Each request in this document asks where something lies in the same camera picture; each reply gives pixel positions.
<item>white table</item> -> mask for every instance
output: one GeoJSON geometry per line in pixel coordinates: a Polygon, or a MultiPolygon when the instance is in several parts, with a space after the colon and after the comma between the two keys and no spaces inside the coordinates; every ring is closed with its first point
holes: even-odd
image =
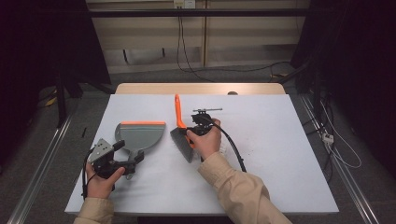
{"type": "MultiPolygon", "coordinates": [[[[289,214],[338,212],[330,189],[309,145],[297,114],[286,94],[276,95],[180,95],[182,117],[192,126],[192,110],[222,107],[209,114],[221,120],[245,160],[247,171],[261,177],[272,202],[289,214]]],[[[176,127],[174,95],[112,95],[92,144],[99,138],[116,142],[114,131],[123,120],[164,120],[160,142],[146,152],[131,180],[122,178],[110,199],[115,212],[131,216],[224,215],[214,190],[196,169],[198,156],[187,163],[173,143],[176,127]]],[[[240,169],[231,146],[223,137],[230,164],[240,169]]],[[[116,153],[126,161],[126,152],[116,153]]],[[[65,212],[78,213],[83,200],[81,177],[65,212]]]]}

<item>hand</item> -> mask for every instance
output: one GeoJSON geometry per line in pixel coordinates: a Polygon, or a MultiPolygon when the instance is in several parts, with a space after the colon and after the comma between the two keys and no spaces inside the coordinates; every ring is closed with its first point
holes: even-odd
{"type": "Polygon", "coordinates": [[[107,199],[110,196],[113,185],[120,179],[125,172],[124,167],[120,167],[111,177],[104,179],[95,174],[93,167],[87,163],[86,165],[87,178],[93,178],[88,183],[88,195],[89,198],[101,198],[107,199]]]}
{"type": "MultiPolygon", "coordinates": [[[[220,126],[218,119],[213,119],[213,121],[220,126]]],[[[187,130],[187,136],[195,144],[195,149],[198,150],[204,160],[220,149],[221,131],[215,126],[212,126],[212,129],[202,136],[187,130]]]]}

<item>beige sleeve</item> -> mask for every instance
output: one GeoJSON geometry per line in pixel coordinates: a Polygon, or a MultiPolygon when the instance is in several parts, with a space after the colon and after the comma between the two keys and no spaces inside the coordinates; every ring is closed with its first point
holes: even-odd
{"type": "Polygon", "coordinates": [[[271,203],[262,180],[236,171],[219,152],[207,158],[198,172],[216,190],[221,206],[234,223],[290,223],[271,203]]]}
{"type": "Polygon", "coordinates": [[[111,223],[114,205],[108,199],[86,198],[78,213],[75,224],[111,223]]]}

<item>table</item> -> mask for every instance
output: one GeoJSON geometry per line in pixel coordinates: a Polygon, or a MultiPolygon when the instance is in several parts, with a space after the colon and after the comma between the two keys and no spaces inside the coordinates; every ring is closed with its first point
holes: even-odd
{"type": "MultiPolygon", "coordinates": [[[[222,128],[238,146],[247,171],[263,179],[280,211],[338,212],[291,100],[279,87],[265,83],[121,84],[117,94],[110,97],[94,143],[103,137],[113,144],[115,127],[122,120],[164,120],[166,128],[160,142],[137,165],[134,177],[117,182],[110,196],[115,212],[132,216],[225,215],[214,190],[196,172],[199,157],[196,155],[192,163],[187,163],[170,137],[169,132],[176,127],[175,92],[180,93],[182,118],[188,126],[192,125],[190,114],[194,108],[223,108],[210,115],[222,121],[222,128]],[[209,94],[193,94],[204,92],[205,87],[209,94]],[[128,94],[139,88],[145,94],[128,94]],[[272,88],[278,94],[260,94],[270,93],[272,88]],[[228,91],[251,95],[224,95],[228,91]]],[[[231,147],[225,140],[222,144],[227,148],[227,160],[240,169],[231,147]]],[[[118,151],[115,159],[127,160],[126,152],[118,151]]],[[[83,203],[80,194],[81,177],[65,212],[79,211],[83,203]]]]}

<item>wire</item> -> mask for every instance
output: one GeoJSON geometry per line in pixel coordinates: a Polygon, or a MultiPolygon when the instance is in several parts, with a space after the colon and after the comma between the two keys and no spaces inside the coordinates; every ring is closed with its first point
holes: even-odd
{"type": "Polygon", "coordinates": [[[349,166],[349,167],[351,167],[351,168],[359,168],[359,167],[361,167],[361,158],[359,157],[358,153],[356,153],[356,151],[353,149],[353,147],[341,136],[340,133],[337,132],[337,130],[335,130],[334,126],[332,125],[332,122],[330,121],[329,114],[327,113],[327,111],[326,111],[326,109],[325,109],[325,107],[324,107],[324,104],[323,104],[321,101],[320,101],[320,104],[321,104],[321,106],[322,106],[323,109],[324,109],[323,112],[324,112],[324,114],[326,115],[326,117],[327,117],[327,119],[328,119],[330,125],[332,126],[333,131],[334,131],[334,132],[341,138],[341,140],[343,140],[343,142],[352,150],[352,152],[355,154],[355,156],[356,156],[356,157],[358,158],[358,160],[359,160],[359,165],[351,165],[351,164],[349,164],[348,162],[344,161],[339,155],[337,155],[337,154],[334,152],[334,149],[332,148],[332,146],[331,146],[329,143],[326,144],[327,147],[328,147],[328,149],[330,150],[330,152],[332,152],[332,154],[334,155],[334,157],[337,158],[337,159],[338,159],[340,162],[342,162],[344,165],[349,166]]]}
{"type": "Polygon", "coordinates": [[[88,187],[88,184],[90,183],[90,181],[91,181],[96,175],[97,175],[97,173],[95,173],[94,175],[92,175],[92,176],[90,177],[90,179],[88,179],[88,181],[87,181],[87,187],[88,187]]]}
{"type": "Polygon", "coordinates": [[[87,166],[87,160],[90,157],[91,153],[93,152],[93,148],[88,150],[87,155],[84,158],[84,162],[82,163],[82,198],[85,200],[85,198],[88,195],[88,183],[85,183],[86,177],[85,177],[85,171],[86,171],[86,166],[87,166]]]}
{"type": "MultiPolygon", "coordinates": [[[[323,99],[323,101],[325,102],[326,108],[329,107],[330,111],[332,112],[332,107],[330,106],[330,97],[329,95],[326,95],[326,97],[321,97],[323,99]]],[[[314,119],[317,119],[317,115],[315,114],[314,117],[311,120],[306,121],[305,123],[303,123],[302,125],[305,126],[307,123],[309,123],[309,121],[312,121],[314,119]]],[[[320,132],[323,128],[325,128],[327,126],[327,123],[329,121],[326,119],[324,120],[324,122],[321,122],[321,120],[318,122],[318,128],[315,129],[314,131],[311,131],[309,133],[305,133],[306,135],[312,134],[312,133],[317,133],[320,132]]]]}
{"type": "Polygon", "coordinates": [[[233,151],[235,152],[236,158],[238,159],[239,165],[241,166],[241,169],[243,172],[246,172],[247,169],[245,168],[244,164],[244,159],[242,159],[241,155],[239,154],[238,148],[236,147],[235,143],[233,142],[233,139],[228,135],[218,124],[216,124],[213,120],[204,118],[203,119],[209,121],[213,126],[218,128],[224,135],[227,137],[228,141],[230,142],[231,147],[233,148],[233,151]]]}
{"type": "Polygon", "coordinates": [[[204,78],[204,77],[200,77],[198,76],[198,74],[196,74],[197,72],[206,72],[206,71],[225,71],[225,72],[254,72],[254,71],[260,71],[260,70],[264,70],[266,68],[270,68],[271,69],[271,79],[268,82],[271,82],[272,78],[273,78],[273,72],[272,72],[272,67],[274,65],[277,64],[281,64],[281,63],[288,63],[290,64],[290,62],[277,62],[277,63],[272,63],[270,65],[264,66],[264,67],[260,67],[260,68],[252,68],[252,69],[246,69],[246,70],[238,70],[238,69],[224,69],[224,68],[205,68],[205,69],[197,69],[197,70],[193,70],[191,68],[190,62],[189,62],[189,58],[187,56],[187,51],[186,51],[186,43],[184,40],[184,26],[183,26],[183,19],[181,17],[178,17],[178,41],[177,41],[177,66],[178,68],[183,71],[183,72],[187,72],[187,73],[193,73],[196,77],[203,79],[205,81],[209,81],[209,82],[215,82],[213,80],[210,80],[208,78],[204,78]],[[179,56],[179,49],[180,49],[180,38],[182,39],[182,43],[183,43],[183,49],[184,49],[184,56],[186,58],[187,61],[187,65],[190,68],[190,70],[185,70],[180,66],[180,62],[178,60],[179,56]]]}
{"type": "Polygon", "coordinates": [[[332,181],[332,151],[330,151],[330,153],[327,154],[327,159],[326,159],[326,162],[324,163],[322,171],[325,175],[327,175],[329,177],[328,179],[326,179],[326,182],[329,184],[332,181]],[[327,168],[328,164],[330,164],[330,174],[327,174],[327,172],[326,172],[326,168],[327,168]]]}
{"type": "MultiPolygon", "coordinates": [[[[296,6],[295,6],[295,8],[296,8],[296,9],[298,8],[298,0],[296,0],[296,6]]],[[[300,36],[301,34],[300,34],[300,27],[299,27],[299,25],[298,25],[298,17],[295,17],[295,21],[296,21],[297,33],[298,33],[298,36],[300,36]]]]}
{"type": "Polygon", "coordinates": [[[210,79],[207,79],[207,78],[198,76],[198,75],[195,73],[195,71],[192,70],[192,68],[191,68],[191,66],[190,66],[189,58],[187,57],[186,43],[184,42],[183,19],[182,19],[181,17],[178,17],[177,66],[178,66],[178,68],[179,68],[181,71],[183,71],[183,72],[191,72],[191,73],[193,73],[196,77],[198,77],[198,78],[200,78],[200,79],[202,79],[202,80],[205,80],[205,81],[208,81],[208,82],[215,82],[215,81],[213,81],[213,80],[210,80],[210,79]],[[186,61],[187,61],[187,65],[188,65],[189,68],[190,68],[190,71],[184,70],[183,68],[181,68],[180,63],[179,63],[179,61],[178,61],[178,50],[179,50],[179,48],[180,48],[180,37],[182,38],[182,41],[183,41],[184,55],[185,55],[185,58],[186,58],[186,61]]]}
{"type": "Polygon", "coordinates": [[[313,117],[313,118],[310,119],[310,120],[307,120],[306,122],[302,123],[301,126],[305,126],[306,124],[308,124],[309,122],[311,122],[311,121],[314,120],[314,119],[315,119],[315,117],[313,117]]]}

